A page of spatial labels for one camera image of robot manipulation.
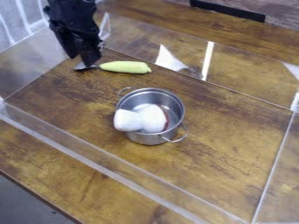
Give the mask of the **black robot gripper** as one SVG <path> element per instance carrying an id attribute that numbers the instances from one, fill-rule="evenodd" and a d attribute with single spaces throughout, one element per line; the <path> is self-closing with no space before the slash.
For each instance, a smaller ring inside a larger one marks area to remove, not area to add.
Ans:
<path id="1" fill-rule="evenodd" d="M 99 26 L 94 19 L 98 10 L 96 1 L 47 0 L 47 2 L 43 11 L 50 17 L 50 28 L 64 52 L 72 59 L 80 55 L 84 65 L 92 66 L 102 57 Z"/>

